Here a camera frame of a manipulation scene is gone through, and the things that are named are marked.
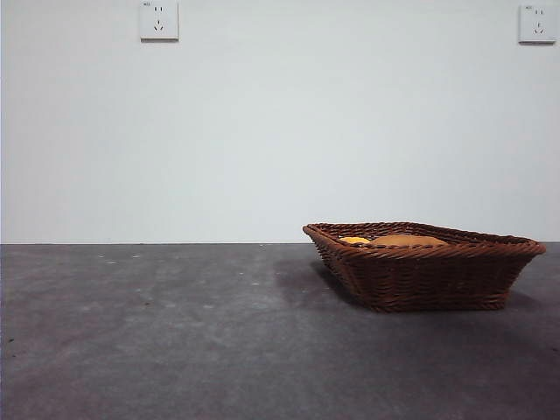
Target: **white outlet cover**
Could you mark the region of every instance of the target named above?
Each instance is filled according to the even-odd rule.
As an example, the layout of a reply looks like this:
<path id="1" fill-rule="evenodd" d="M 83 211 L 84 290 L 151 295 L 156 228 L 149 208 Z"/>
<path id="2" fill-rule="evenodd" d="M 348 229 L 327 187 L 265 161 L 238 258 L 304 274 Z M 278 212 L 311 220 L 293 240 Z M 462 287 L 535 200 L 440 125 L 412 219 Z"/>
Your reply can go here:
<path id="1" fill-rule="evenodd" d="M 142 2 L 140 39 L 179 41 L 179 3 L 167 0 Z"/>
<path id="2" fill-rule="evenodd" d="M 525 4 L 519 8 L 519 42 L 552 44 L 558 36 L 558 7 Z"/>

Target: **woven basket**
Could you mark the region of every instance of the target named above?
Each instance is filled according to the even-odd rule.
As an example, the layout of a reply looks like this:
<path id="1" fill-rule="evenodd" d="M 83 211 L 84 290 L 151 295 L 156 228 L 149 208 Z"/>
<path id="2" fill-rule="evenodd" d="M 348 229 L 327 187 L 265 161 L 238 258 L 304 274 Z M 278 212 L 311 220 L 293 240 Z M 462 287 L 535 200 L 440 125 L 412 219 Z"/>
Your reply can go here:
<path id="1" fill-rule="evenodd" d="M 501 309 L 523 267 L 545 252 L 539 242 L 417 223 L 319 223 L 304 227 L 326 267 L 378 312 Z M 340 237 L 433 236 L 448 245 L 348 244 Z"/>

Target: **basket rim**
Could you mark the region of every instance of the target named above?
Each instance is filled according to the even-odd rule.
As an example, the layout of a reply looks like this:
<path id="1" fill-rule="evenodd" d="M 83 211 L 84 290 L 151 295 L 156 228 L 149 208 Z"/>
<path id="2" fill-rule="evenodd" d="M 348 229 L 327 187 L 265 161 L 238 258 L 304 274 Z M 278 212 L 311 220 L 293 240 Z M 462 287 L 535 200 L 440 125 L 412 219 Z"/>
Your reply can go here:
<path id="1" fill-rule="evenodd" d="M 417 228 L 441 229 L 449 234 L 478 237 L 481 242 L 449 243 L 445 245 L 372 245 L 369 243 L 347 243 L 323 230 L 327 227 L 371 227 L 372 225 L 403 225 Z M 318 236 L 330 242 L 337 250 L 345 253 L 358 253 L 362 256 L 388 258 L 425 258 L 425 257 L 475 257 L 475 256 L 537 256 L 546 252 L 546 247 L 538 241 L 512 235 L 482 234 L 479 232 L 438 227 L 415 222 L 375 222 L 375 223 L 312 223 L 304 226 L 304 232 L 312 239 Z"/>

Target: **brown basket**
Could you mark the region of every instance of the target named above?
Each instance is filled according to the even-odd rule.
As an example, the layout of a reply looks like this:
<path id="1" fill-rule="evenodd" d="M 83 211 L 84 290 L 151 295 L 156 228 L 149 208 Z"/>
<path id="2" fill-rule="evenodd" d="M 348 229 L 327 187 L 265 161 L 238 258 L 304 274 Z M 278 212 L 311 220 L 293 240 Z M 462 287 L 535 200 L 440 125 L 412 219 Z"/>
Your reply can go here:
<path id="1" fill-rule="evenodd" d="M 545 252 L 539 242 L 418 223 L 319 223 L 304 227 L 326 267 L 378 312 L 501 309 L 523 267 Z M 340 237 L 433 236 L 449 245 L 348 244 Z"/>

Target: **floor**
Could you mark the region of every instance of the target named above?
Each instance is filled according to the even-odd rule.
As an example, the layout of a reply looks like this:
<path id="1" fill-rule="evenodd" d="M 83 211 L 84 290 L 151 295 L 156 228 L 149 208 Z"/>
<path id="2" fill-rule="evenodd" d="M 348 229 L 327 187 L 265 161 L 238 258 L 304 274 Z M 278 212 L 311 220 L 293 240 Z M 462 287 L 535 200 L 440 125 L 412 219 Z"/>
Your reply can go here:
<path id="1" fill-rule="evenodd" d="M 548 248 L 503 311 L 379 314 L 307 244 L 5 246 L 3 418 L 558 418 Z"/>

